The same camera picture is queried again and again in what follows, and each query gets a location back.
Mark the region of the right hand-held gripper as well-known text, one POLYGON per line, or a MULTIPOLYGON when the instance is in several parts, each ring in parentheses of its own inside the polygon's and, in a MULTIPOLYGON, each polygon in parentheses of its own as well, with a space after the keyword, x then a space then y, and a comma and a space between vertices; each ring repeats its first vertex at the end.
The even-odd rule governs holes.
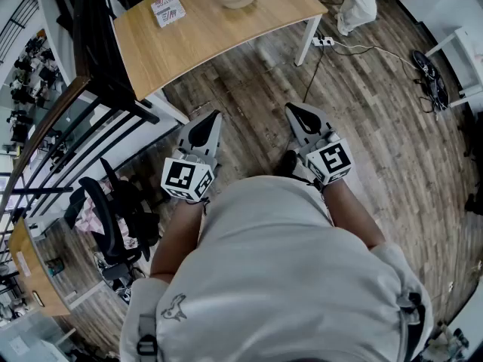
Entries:
POLYGON ((323 186, 350 173, 352 156, 348 143, 331 129, 322 110, 306 103, 287 103, 285 115, 301 146, 303 163, 323 186), (320 137, 311 142, 314 136, 320 137))

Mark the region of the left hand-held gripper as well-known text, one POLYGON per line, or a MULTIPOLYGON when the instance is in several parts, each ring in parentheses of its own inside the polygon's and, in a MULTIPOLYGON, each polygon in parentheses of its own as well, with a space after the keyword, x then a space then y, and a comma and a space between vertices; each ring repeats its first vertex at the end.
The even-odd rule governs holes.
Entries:
POLYGON ((161 187, 174 198, 200 202, 215 180, 214 171, 223 116, 213 110, 191 120, 180 133, 178 147, 165 159, 161 187))

